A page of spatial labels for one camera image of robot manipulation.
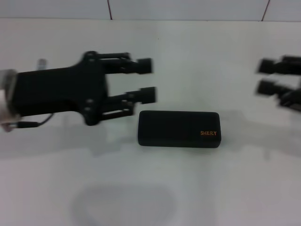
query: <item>black box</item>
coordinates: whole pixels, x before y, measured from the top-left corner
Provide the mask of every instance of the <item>black box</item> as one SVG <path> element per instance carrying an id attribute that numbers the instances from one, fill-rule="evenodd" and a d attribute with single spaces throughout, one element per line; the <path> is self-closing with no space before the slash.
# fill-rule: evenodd
<path id="1" fill-rule="evenodd" d="M 142 146 L 217 148 L 221 139 L 215 112 L 142 111 L 139 115 Z"/>

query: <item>white surface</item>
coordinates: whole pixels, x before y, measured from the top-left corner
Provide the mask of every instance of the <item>white surface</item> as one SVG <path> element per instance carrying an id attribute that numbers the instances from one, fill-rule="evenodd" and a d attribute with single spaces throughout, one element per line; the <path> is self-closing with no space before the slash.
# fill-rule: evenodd
<path id="1" fill-rule="evenodd" d="M 301 21 L 300 0 L 271 0 L 265 21 Z"/>
<path id="2" fill-rule="evenodd" d="M 107 0 L 1 0 L 0 17 L 110 19 Z"/>
<path id="3" fill-rule="evenodd" d="M 254 96 L 262 57 L 300 55 L 299 23 L 0 19 L 0 68 L 76 63 L 87 50 L 152 57 L 110 75 L 112 95 L 158 87 L 139 111 L 216 111 L 218 149 L 146 148 L 138 116 L 83 125 L 58 113 L 0 134 L 0 225 L 301 225 L 301 115 Z M 285 83 L 296 78 L 283 78 Z M 31 117 L 42 120 L 45 116 Z"/>
<path id="4" fill-rule="evenodd" d="M 261 21 L 268 0 L 110 0 L 119 20 Z"/>

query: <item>logo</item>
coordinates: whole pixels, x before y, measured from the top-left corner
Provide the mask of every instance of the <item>logo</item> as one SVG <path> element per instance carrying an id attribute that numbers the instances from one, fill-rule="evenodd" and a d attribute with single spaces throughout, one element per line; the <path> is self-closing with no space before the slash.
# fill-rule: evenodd
<path id="1" fill-rule="evenodd" d="M 201 136 L 216 136 L 216 131 L 201 131 Z"/>

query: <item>white table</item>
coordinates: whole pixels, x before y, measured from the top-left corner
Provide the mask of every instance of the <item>white table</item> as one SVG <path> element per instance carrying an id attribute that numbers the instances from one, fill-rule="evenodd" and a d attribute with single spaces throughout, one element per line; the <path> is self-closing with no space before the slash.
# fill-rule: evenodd
<path id="1" fill-rule="evenodd" d="M 158 103 L 137 115 L 216 111 L 222 125 L 213 150 L 141 147 L 137 115 L 88 127 L 58 113 L 41 128 L 1 133 L 0 225 L 301 225 L 301 114 L 254 95 L 261 58 L 301 55 L 300 27 L 0 19 L 0 69 L 35 70 L 39 58 L 66 67 L 88 50 L 151 57 L 154 74 L 109 75 L 111 95 L 156 86 Z"/>

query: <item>white wall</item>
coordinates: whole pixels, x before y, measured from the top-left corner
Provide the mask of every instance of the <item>white wall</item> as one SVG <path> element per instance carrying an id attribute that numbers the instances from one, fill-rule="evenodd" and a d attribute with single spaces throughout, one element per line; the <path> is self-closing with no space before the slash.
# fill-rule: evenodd
<path id="1" fill-rule="evenodd" d="M 0 0 L 0 17 L 110 19 L 107 0 Z"/>
<path id="2" fill-rule="evenodd" d="M 121 20 L 255 20 L 268 0 L 110 0 Z"/>
<path id="3" fill-rule="evenodd" d="M 301 0 L 271 0 L 264 21 L 301 21 Z"/>

